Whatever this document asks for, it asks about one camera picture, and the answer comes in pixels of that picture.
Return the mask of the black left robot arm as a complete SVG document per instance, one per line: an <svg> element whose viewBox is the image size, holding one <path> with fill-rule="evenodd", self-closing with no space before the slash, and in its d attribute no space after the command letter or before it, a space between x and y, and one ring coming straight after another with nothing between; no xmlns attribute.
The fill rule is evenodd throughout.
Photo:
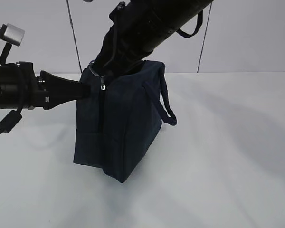
<svg viewBox="0 0 285 228"><path fill-rule="evenodd" d="M35 76L31 62L19 62L24 77L24 109L42 107L50 110L60 104L88 98L91 86L41 71ZM20 99L21 80L12 64L0 66L0 109L16 109Z"/></svg>

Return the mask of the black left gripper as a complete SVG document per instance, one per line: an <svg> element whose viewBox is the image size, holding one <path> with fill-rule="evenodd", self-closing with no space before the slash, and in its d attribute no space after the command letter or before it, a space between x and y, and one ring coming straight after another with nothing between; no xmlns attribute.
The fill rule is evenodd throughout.
<svg viewBox="0 0 285 228"><path fill-rule="evenodd" d="M43 70L40 71L40 76L35 76L31 62L21 61L17 66L25 80L25 109L33 110L41 107L44 110L50 110L90 95L91 87L86 83L61 78Z"/></svg>

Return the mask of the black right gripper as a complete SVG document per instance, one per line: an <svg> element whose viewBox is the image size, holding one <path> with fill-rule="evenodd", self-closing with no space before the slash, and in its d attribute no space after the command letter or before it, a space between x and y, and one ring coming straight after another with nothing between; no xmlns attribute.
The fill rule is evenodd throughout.
<svg viewBox="0 0 285 228"><path fill-rule="evenodd" d="M125 31L121 26L111 26L94 60L94 72L100 76L123 75L153 51L153 26L132 26Z"/></svg>

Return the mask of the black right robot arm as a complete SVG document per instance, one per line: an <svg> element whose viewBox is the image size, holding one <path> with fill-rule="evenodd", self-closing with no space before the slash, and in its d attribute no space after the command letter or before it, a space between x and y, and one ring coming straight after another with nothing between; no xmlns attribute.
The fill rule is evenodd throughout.
<svg viewBox="0 0 285 228"><path fill-rule="evenodd" d="M195 36L203 23L203 10L211 3L211 0L121 1L109 14L113 25L104 37L92 70L100 76L120 76L172 34Z"/></svg>

